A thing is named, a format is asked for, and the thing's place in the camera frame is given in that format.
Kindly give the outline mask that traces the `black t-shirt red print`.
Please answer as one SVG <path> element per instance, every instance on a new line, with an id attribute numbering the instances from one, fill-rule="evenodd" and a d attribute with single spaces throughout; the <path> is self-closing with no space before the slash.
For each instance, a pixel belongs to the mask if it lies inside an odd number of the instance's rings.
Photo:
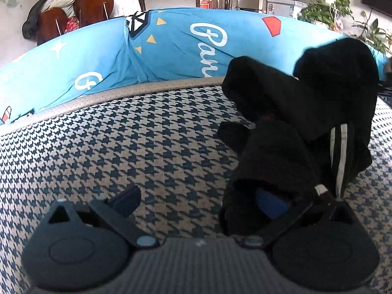
<path id="1" fill-rule="evenodd" d="M 258 205 L 262 191 L 289 203 L 315 198 L 315 186 L 340 197 L 371 165 L 379 83 L 370 49 L 354 38 L 305 50 L 290 75 L 248 56 L 232 59 L 222 92 L 254 128 L 218 128 L 239 158 L 219 211 L 222 233 L 249 236 L 272 222 Z"/>

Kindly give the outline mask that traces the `houndstooth patterned mat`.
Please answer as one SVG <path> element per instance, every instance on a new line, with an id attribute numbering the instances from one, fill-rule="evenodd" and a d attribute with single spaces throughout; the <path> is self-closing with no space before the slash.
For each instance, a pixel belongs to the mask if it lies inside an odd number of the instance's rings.
<path id="1" fill-rule="evenodd" d="M 82 204 L 139 185 L 128 225 L 168 246 L 138 254 L 104 293 L 305 293 L 262 252 L 223 238 L 218 211 L 236 167 L 217 138 L 243 122 L 219 86 L 95 98 L 68 113 L 1 134 L 1 292 L 32 293 L 21 265 L 28 239 L 53 202 Z"/>

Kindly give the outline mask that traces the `blue cartoon bed sheet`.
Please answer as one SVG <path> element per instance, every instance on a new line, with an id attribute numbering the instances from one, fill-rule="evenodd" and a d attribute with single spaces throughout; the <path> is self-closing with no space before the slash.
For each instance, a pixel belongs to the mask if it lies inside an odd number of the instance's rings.
<path id="1" fill-rule="evenodd" d="M 1 69 L 1 128 L 79 98 L 227 76 L 248 118 L 306 123 L 391 88 L 388 58 L 355 38 L 247 11 L 138 11 L 54 38 Z"/>

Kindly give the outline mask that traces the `brown wooden chair left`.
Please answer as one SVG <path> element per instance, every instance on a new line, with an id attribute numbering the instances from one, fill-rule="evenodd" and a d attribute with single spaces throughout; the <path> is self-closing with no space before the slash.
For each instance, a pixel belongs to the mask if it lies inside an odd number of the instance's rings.
<path id="1" fill-rule="evenodd" d="M 61 8 L 52 8 L 40 14 L 38 18 L 37 45 L 64 34 L 68 17 Z"/>

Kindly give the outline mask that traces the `brown wooden chair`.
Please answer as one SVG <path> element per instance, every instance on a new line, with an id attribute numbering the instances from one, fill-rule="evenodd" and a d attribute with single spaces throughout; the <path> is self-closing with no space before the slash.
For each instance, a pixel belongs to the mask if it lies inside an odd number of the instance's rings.
<path id="1" fill-rule="evenodd" d="M 37 45 L 64 34 L 68 17 L 61 8 L 52 8 L 40 14 L 38 18 Z"/>
<path id="2" fill-rule="evenodd" d="M 110 18 L 114 0 L 75 0 L 73 9 L 79 27 L 86 27 Z"/>

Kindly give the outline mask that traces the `small leafy plant right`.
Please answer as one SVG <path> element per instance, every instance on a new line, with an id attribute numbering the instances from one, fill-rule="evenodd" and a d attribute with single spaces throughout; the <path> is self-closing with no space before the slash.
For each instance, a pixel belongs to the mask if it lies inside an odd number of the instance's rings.
<path id="1" fill-rule="evenodd" d="M 369 15 L 361 11 L 362 20 L 354 20 L 353 28 L 358 29 L 354 37 L 380 51 L 384 55 L 391 56 L 391 31 L 379 26 L 378 18 L 371 20 L 372 11 Z"/>

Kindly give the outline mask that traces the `brown wooden chair right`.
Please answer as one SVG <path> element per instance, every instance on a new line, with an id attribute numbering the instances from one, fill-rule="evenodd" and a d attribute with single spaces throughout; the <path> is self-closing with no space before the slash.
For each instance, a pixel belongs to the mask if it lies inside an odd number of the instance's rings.
<path id="1" fill-rule="evenodd" d="M 79 27 L 86 27 L 110 18 L 114 0 L 75 0 L 73 9 Z"/>

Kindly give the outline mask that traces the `white low cabinet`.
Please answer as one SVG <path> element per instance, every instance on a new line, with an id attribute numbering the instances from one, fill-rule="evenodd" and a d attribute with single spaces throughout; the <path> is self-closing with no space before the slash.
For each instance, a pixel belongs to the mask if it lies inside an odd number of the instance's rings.
<path id="1" fill-rule="evenodd" d="M 266 13 L 297 19 L 301 10 L 307 6 L 306 3 L 296 0 L 266 0 Z"/>

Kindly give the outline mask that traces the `green potted plant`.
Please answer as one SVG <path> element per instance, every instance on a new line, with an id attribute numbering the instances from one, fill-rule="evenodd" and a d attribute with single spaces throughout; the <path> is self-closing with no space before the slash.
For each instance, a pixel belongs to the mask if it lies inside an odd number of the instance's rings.
<path id="1" fill-rule="evenodd" d="M 309 0 L 298 19 L 311 24 L 323 24 L 333 31 L 342 31 L 342 18 L 352 17 L 350 0 Z"/>

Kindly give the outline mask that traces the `dark jacket on chairs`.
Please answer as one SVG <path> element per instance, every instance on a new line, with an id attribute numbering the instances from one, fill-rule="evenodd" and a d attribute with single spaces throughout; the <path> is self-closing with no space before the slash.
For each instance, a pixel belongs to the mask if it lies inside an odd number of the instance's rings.
<path id="1" fill-rule="evenodd" d="M 38 31 L 38 18 L 41 13 L 53 8 L 62 9 L 67 17 L 74 16 L 72 6 L 75 0 L 38 0 L 31 7 L 26 21 L 23 23 L 21 31 L 23 38 L 26 40 L 33 40 Z"/>

